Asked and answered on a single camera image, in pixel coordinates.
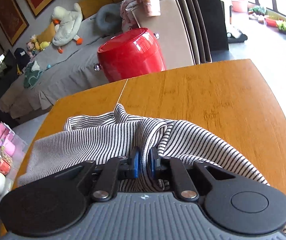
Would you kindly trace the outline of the grey striped knit garment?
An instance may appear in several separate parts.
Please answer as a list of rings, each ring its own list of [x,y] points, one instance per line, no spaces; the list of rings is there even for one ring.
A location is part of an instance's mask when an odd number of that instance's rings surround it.
[[[238,150],[120,104],[37,140],[18,183],[25,239],[286,239],[286,195]]]

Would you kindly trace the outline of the red round stool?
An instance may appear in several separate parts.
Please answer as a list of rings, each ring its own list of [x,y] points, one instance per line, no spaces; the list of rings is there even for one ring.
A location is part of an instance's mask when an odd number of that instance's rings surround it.
[[[161,47],[148,28],[137,28],[111,38],[97,50],[95,71],[109,82],[166,70]]]

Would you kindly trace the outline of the grey covered sofa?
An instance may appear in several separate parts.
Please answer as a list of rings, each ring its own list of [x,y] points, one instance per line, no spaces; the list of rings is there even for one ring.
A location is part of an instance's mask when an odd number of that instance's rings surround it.
[[[71,41],[60,54],[56,47],[49,46],[34,58],[40,67],[41,76],[33,87],[24,87],[24,76],[18,77],[0,99],[0,111],[13,119],[33,111],[52,107],[57,100],[83,90],[108,83],[103,71],[95,71],[98,63],[97,50],[114,35],[104,35],[95,22],[96,15],[82,21],[78,35],[81,45]]]

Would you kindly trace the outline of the beige cabinet box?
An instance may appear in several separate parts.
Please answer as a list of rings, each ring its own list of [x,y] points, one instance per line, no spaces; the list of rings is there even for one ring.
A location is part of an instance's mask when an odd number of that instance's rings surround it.
[[[148,28],[158,40],[165,66],[174,69],[200,63],[193,24],[186,9],[178,0],[159,0],[160,16],[147,16],[143,5],[131,13],[140,28]]]

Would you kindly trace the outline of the grey neck pillow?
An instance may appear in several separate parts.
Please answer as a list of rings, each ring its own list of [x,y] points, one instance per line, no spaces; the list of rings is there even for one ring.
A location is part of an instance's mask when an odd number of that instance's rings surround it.
[[[104,35],[112,35],[121,30],[120,3],[104,5],[96,14],[97,28]]]

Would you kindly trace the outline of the white floor cleaner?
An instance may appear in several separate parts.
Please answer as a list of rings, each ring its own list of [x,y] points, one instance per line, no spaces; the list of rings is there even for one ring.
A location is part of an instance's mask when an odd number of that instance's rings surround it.
[[[227,38],[229,43],[238,43],[238,42],[244,42],[242,40],[245,35],[237,29],[233,24],[232,24],[232,1],[227,0],[227,5],[229,5],[229,16],[226,16],[226,33],[227,33]]]

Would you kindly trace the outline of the yellow cushion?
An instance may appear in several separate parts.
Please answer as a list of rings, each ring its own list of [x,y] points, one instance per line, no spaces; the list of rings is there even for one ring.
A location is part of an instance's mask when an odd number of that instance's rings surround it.
[[[55,25],[52,22],[40,35],[37,35],[37,41],[39,42],[39,44],[41,44],[42,42],[52,42],[55,34]]]

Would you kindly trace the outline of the white goose plush toy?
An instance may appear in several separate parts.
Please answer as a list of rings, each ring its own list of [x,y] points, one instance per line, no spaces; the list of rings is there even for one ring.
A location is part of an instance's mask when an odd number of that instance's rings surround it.
[[[80,29],[83,14],[78,3],[74,4],[74,10],[57,6],[52,13],[52,20],[55,25],[55,35],[52,44],[57,47],[60,54],[63,53],[62,47],[74,40],[77,45],[83,43],[83,39],[77,34]]]

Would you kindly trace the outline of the pink basin far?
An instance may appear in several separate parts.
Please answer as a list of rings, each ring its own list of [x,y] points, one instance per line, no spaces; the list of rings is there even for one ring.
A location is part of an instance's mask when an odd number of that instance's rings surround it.
[[[234,12],[247,13],[248,1],[247,0],[231,0],[232,1],[232,10]]]

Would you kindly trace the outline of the red plastic basin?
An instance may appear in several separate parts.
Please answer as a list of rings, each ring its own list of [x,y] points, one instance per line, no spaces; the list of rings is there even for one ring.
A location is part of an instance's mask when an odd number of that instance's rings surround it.
[[[278,25],[282,23],[282,20],[275,16],[265,15],[265,23],[269,27],[278,28]]]

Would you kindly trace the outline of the red framed picture middle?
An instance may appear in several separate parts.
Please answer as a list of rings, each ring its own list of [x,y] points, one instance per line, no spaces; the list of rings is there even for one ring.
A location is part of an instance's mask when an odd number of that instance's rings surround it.
[[[16,0],[0,0],[0,26],[11,46],[29,27]]]

